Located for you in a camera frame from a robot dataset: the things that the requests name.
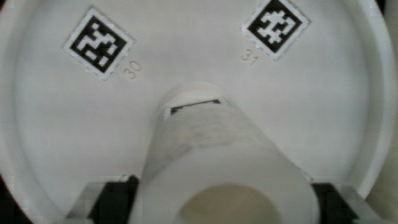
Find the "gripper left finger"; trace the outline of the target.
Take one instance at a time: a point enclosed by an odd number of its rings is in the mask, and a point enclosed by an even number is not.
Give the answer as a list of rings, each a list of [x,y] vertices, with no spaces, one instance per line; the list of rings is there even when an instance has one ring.
[[[136,175],[88,184],[65,224],[129,224],[141,180]]]

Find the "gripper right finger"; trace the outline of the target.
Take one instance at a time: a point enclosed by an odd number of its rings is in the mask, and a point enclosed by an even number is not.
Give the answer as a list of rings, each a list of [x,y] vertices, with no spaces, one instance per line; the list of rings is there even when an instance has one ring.
[[[320,224],[370,224],[376,211],[352,186],[313,183],[319,198]]]

